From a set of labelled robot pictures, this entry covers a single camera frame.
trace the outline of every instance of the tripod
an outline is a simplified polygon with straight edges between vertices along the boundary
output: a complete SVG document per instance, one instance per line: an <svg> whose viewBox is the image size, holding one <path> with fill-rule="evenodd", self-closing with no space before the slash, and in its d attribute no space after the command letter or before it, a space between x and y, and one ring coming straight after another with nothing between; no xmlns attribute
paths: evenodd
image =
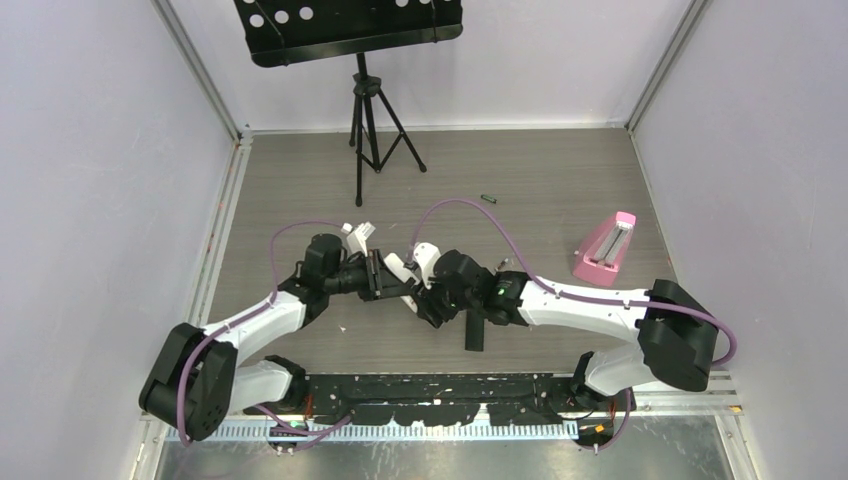
<svg viewBox="0 0 848 480"><path fill-rule="evenodd" d="M356 86L353 87L353 94L355 96L355 100L353 103L353 121L350 126L350 142L349 145L353 147L356 146L356 206L362 206L362 162L365 162L370 166L374 172L380 173L386 163L389 161L389 157L392 155L392 152L395 151L395 147L397 147L400 140L403 139L406 142L406 145L409 147L409 151L412 152L412 156L415 157L415 161L418 162L418 169L422 172L427 171L427 166L424 165L424 162L421 161L421 157L418 156L418 152L415 150L415 147L412 145L412 141L409 140L409 136L406 134L406 130L403 129L403 125L401 125L400 120L397 118L395 111L392 109L392 106L389 104L389 100L386 98L386 95L383 93L382 88L382 79L380 77L372 77L368 75L368 69L365 66L365 54L357 53L356 54L356 63L359 67L359 73L353 76L353 79L356 81ZM374 110L371 106L371 99L376 96L380 96L380 100L383 102L383 105L386 107L386 111L389 112L389 116L392 117L392 121L395 123L395 127L398 129L398 136L395 138L395 141L392 143L392 146L389 147L388 153L386 153L385 158L380 159L380 150L377 146L377 131L374 128ZM371 158L369 159L362 153L362 136L363 131L365 130L365 126L362 125L362 109L365 108L365 121L367 122L368 130L365 131L365 138L368 140L368 144L371 146Z"/></svg>

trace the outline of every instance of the music stand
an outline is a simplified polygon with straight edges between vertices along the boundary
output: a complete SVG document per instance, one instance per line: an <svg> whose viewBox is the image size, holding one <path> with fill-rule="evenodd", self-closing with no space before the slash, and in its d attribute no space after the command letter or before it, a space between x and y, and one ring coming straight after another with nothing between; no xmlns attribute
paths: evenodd
<svg viewBox="0 0 848 480"><path fill-rule="evenodd" d="M271 68L356 54L350 146L356 146L356 206L362 206L362 163L380 173L403 139L422 172L421 161L383 93L382 80L368 75L365 52L452 40L462 33L460 0L234 0L253 63ZM380 158L371 98L379 96L398 129ZM371 158L362 153L363 133Z"/></svg>

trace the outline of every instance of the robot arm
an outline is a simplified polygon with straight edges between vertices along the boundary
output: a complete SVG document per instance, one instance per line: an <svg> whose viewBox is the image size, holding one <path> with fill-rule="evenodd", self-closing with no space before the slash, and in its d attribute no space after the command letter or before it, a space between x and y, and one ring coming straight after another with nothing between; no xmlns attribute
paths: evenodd
<svg viewBox="0 0 848 480"><path fill-rule="evenodd" d="M525 272L493 274L456 250L423 255L433 248L418 245L415 252L420 249L422 255L415 258L425 259L420 270L422 278L429 280L423 283L426 296L447 299L442 311L448 310L448 314L442 318L422 317L420 308L417 312L434 326L466 310L496 325L558 325L628 342L609 352L587 352L581 357L571 390L573 399L585 408L597 408L623 389L656 380L681 390L706 390L716 327L688 315L635 306L673 304L708 313L676 283L657 280L650 290L607 290L540 279L551 287L548 290ZM420 290L418 296L425 296ZM551 291L600 302L576 301Z"/></svg>
<svg viewBox="0 0 848 480"><path fill-rule="evenodd" d="M427 243L416 246L413 261L383 258L366 247L370 224L347 228L347 249L336 235L316 235L295 273L271 295L244 312L197 328L175 327L163 345L139 397L141 408L176 425L178 379L191 352L212 332L192 366L186 388L186 433L203 440L228 412L275 402L296 408L307 394L305 371L271 356L240 367L276 338L306 327L328 306L333 294L357 293L363 301L402 298L416 316L438 328L460 311L496 325L558 325L610 335L628 342L609 352L587 352L575 369L575 402L597 408L628 387L661 380L689 391L703 391L709 378L716 329L681 314L629 308L634 301L661 301L704 309L677 284L658 280L650 291L604 290L543 280L555 291L621 300L597 305L570 300L542 289L524 272L492 273L456 250L441 254ZM249 312L261 312L230 329Z"/></svg>

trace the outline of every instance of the gray floor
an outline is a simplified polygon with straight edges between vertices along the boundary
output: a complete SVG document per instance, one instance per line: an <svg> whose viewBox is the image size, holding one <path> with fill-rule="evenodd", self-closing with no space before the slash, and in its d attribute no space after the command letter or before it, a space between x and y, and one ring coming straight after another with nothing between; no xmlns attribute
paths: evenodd
<svg viewBox="0 0 848 480"><path fill-rule="evenodd" d="M616 210L637 217L618 288L648 288L673 278L665 246L633 147L624 130L415 132L429 172L419 173L399 146L379 175L366 170L362 208L353 205L355 161L344 134L258 136L241 190L210 322L247 308L270 289L268 240L279 226L305 219L370 221L369 242L403 254L419 216L449 197L498 199L490 210L512 233L540 275L580 284L572 252ZM380 145L390 134L380 134ZM422 240L456 248L494 267L512 257L478 212L448 206L425 227ZM306 227L280 238L277 265L287 275L302 259ZM336 296L306 329L266 347L312 372L571 372L589 350L617 340L571 329L488 325L486 351L463 350L464 320L435 330L400 300L362 303Z"/></svg>

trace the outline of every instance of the white wall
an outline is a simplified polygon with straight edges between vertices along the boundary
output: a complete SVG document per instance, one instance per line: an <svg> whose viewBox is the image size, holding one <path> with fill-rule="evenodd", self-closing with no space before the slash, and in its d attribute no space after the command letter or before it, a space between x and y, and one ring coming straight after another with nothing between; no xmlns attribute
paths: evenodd
<svg viewBox="0 0 848 480"><path fill-rule="evenodd" d="M637 131L678 276L739 336L766 478L845 478L848 7L713 2Z"/></svg>
<svg viewBox="0 0 848 480"><path fill-rule="evenodd" d="M0 476L123 478L231 142L149 0L8 3L0 65Z"/></svg>
<svg viewBox="0 0 848 480"><path fill-rule="evenodd" d="M172 1L239 125L350 128L353 57L263 69L233 0ZM622 125L688 4L465 0L459 38L368 54L369 73L408 126Z"/></svg>

